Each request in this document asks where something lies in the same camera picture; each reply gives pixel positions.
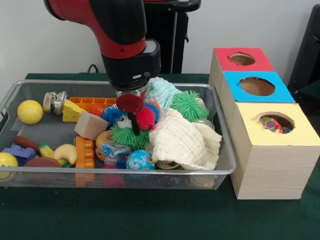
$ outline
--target red box lid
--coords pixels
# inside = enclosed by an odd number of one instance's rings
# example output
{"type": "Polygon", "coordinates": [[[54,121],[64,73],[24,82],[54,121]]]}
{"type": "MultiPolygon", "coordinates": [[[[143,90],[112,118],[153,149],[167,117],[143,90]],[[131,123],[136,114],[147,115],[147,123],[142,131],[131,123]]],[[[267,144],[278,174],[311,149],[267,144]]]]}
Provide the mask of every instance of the red box lid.
{"type": "Polygon", "coordinates": [[[261,48],[215,48],[224,72],[275,72],[261,48]]]}

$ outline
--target white wall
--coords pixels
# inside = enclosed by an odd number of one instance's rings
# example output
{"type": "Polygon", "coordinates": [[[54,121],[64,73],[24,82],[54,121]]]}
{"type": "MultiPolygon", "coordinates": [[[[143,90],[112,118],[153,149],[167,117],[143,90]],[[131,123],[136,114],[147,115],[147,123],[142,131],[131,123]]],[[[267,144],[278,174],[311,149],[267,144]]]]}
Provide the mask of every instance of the white wall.
{"type": "MultiPolygon", "coordinates": [[[[209,73],[213,47],[261,47],[289,80],[313,5],[318,0],[202,0],[189,14],[184,73],[209,73]]],[[[42,0],[0,1],[0,97],[27,73],[103,71],[86,26],[52,17],[42,0]]]]}
{"type": "Polygon", "coordinates": [[[184,73],[208,73],[213,48],[262,48],[288,83],[308,24],[319,0],[202,0],[189,13],[184,73]]]}

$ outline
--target white cloth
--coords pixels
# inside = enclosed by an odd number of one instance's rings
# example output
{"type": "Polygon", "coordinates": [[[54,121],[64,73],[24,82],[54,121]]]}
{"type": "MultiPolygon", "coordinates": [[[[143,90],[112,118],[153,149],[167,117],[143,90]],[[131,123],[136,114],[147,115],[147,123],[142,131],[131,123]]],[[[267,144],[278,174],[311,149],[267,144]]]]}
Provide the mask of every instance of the white cloth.
{"type": "Polygon", "coordinates": [[[174,96],[181,93],[180,90],[167,80],[161,77],[151,78],[148,83],[148,89],[146,91],[146,101],[155,101],[164,111],[170,108],[174,96]]]}
{"type": "Polygon", "coordinates": [[[176,162],[185,170],[214,170],[222,136],[209,126],[190,123],[176,110],[165,110],[149,132],[152,160],[176,162]]]}

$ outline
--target orange building block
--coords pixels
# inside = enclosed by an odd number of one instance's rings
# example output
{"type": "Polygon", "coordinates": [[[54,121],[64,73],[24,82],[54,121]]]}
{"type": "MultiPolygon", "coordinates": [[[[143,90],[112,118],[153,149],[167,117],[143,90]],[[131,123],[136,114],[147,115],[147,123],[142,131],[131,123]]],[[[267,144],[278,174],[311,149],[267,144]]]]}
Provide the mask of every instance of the orange building block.
{"type": "MultiPolygon", "coordinates": [[[[77,159],[75,167],[77,169],[94,169],[95,168],[95,151],[94,141],[85,139],[81,136],[75,138],[75,148],[77,152],[77,159]]],[[[95,180],[94,173],[76,173],[75,185],[76,187],[85,187],[86,183],[95,180]]]]}
{"type": "Polygon", "coordinates": [[[103,105],[105,107],[111,107],[113,104],[116,104],[115,98],[103,98],[103,97],[70,97],[70,101],[78,105],[80,108],[90,110],[92,105],[103,105]]]}

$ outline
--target toy pile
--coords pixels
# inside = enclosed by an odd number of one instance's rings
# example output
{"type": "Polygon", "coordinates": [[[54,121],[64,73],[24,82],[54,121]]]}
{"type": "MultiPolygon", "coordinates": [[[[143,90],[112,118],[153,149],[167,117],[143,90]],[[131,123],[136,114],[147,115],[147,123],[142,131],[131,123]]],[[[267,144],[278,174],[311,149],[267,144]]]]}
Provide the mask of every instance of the toy pile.
{"type": "MultiPolygon", "coordinates": [[[[22,102],[17,115],[24,124],[38,123],[44,113],[62,115],[64,122],[76,123],[78,136],[73,144],[66,142],[57,149],[17,136],[15,145],[0,153],[0,164],[93,169],[97,157],[106,169],[216,168],[222,136],[206,120],[209,110],[196,92],[180,91],[163,78],[152,78],[143,109],[133,113],[136,130],[115,103],[114,98],[68,97],[65,91],[48,92],[43,106],[33,100],[22,102]]],[[[125,185],[120,180],[105,183],[117,184],[125,185]]]]}

